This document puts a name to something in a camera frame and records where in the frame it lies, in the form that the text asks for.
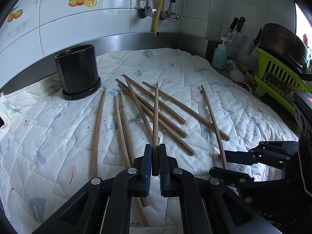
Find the white plastic ladle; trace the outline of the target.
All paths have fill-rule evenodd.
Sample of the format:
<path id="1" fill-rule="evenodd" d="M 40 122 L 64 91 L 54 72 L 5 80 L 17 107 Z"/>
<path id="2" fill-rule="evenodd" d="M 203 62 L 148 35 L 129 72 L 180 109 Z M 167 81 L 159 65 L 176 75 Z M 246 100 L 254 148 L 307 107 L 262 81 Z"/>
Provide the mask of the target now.
<path id="1" fill-rule="evenodd" d="M 245 76 L 244 74 L 238 69 L 238 68 L 233 68 L 230 71 L 230 77 L 233 79 L 235 82 L 243 83 L 245 81 Z"/>

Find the green dish rack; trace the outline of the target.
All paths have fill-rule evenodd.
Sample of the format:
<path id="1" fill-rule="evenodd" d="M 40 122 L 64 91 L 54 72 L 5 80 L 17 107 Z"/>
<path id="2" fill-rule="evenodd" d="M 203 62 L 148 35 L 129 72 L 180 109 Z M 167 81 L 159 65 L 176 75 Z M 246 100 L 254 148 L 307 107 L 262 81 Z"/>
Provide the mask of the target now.
<path id="1" fill-rule="evenodd" d="M 311 87 L 284 63 L 262 48 L 257 47 L 256 51 L 258 68 L 254 74 L 257 84 L 255 94 L 258 97 L 268 94 L 293 114 L 294 107 L 290 99 L 293 92 L 311 92 Z"/>

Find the teal soap pump bottle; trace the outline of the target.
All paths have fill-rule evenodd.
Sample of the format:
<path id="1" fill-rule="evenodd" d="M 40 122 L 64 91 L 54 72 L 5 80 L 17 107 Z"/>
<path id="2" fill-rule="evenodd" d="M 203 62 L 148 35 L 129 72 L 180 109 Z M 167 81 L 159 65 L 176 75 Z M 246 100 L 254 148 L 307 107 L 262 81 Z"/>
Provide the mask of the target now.
<path id="1" fill-rule="evenodd" d="M 214 51 L 212 66 L 216 69 L 224 70 L 227 60 L 227 43 L 232 42 L 229 38 L 221 37 L 221 43 Z"/>

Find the cleaver knife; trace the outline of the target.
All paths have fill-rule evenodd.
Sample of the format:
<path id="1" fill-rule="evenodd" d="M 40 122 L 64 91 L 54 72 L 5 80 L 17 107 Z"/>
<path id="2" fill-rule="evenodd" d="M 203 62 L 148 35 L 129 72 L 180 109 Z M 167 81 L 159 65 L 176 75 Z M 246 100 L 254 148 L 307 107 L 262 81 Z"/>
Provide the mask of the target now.
<path id="1" fill-rule="evenodd" d="M 247 40 L 247 36 L 241 32 L 244 23 L 245 17 L 235 17 L 225 33 L 225 37 L 228 39 L 227 44 L 240 51 Z"/>

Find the black wok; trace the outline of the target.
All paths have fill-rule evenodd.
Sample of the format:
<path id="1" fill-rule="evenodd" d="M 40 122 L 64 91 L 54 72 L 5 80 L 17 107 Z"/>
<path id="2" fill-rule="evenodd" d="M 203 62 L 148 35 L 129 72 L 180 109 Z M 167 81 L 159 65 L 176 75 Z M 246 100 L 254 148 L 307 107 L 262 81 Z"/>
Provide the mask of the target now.
<path id="1" fill-rule="evenodd" d="M 311 82 L 310 52 L 288 28 L 276 23 L 265 24 L 259 48 L 284 63 L 304 81 Z"/>

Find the black ribbed utensil holder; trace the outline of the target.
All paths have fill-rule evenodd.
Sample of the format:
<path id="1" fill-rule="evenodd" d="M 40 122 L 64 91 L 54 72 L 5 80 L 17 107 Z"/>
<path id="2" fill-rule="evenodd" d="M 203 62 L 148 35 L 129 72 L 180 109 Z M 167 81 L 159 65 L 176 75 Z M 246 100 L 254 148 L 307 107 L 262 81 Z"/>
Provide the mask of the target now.
<path id="1" fill-rule="evenodd" d="M 93 44 L 67 49 L 54 59 L 65 99 L 83 99 L 101 86 Z"/>

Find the chrome water valve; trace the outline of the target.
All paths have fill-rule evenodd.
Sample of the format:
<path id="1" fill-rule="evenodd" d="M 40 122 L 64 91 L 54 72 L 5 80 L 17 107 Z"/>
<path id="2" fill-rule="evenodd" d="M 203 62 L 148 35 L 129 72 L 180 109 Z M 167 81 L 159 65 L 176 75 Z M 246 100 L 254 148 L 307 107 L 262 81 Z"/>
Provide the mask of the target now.
<path id="1" fill-rule="evenodd" d="M 180 20 L 180 15 L 176 12 L 167 10 L 167 11 L 162 11 L 160 14 L 160 20 L 167 20 L 170 22 L 178 22 Z"/>

